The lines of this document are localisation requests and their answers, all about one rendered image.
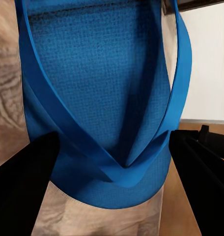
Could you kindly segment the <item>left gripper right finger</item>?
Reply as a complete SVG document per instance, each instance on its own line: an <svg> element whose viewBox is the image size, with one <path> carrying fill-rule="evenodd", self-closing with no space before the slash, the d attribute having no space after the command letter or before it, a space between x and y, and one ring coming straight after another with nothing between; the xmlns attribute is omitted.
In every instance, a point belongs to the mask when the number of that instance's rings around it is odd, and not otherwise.
<svg viewBox="0 0 224 236"><path fill-rule="evenodd" d="M224 236L224 159L176 131L168 148L202 236Z"/></svg>

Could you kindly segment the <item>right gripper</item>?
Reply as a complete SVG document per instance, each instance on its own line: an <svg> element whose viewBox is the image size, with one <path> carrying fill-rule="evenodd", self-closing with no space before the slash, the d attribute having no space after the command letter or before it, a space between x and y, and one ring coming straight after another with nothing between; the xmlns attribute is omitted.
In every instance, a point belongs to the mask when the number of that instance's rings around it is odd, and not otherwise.
<svg viewBox="0 0 224 236"><path fill-rule="evenodd" d="M201 131L179 129L176 129L175 131L191 136L218 155L221 159L224 159L224 135L209 132L209 125L202 125Z"/></svg>

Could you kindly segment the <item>sandal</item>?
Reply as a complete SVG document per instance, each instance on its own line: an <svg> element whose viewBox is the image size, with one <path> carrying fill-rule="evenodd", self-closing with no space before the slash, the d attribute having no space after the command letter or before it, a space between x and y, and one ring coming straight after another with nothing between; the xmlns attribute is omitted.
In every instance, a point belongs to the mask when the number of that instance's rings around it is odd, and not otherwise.
<svg viewBox="0 0 224 236"><path fill-rule="evenodd" d="M177 0L172 89L162 0L14 0L30 143L58 131L50 181L91 206L152 198L170 167L191 79L192 47Z"/></svg>

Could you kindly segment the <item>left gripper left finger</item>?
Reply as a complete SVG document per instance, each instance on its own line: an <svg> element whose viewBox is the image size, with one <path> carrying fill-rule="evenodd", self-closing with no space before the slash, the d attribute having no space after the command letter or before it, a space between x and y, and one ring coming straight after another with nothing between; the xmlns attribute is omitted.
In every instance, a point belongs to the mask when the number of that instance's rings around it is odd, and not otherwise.
<svg viewBox="0 0 224 236"><path fill-rule="evenodd" d="M59 150L54 131L0 166L0 236L31 236Z"/></svg>

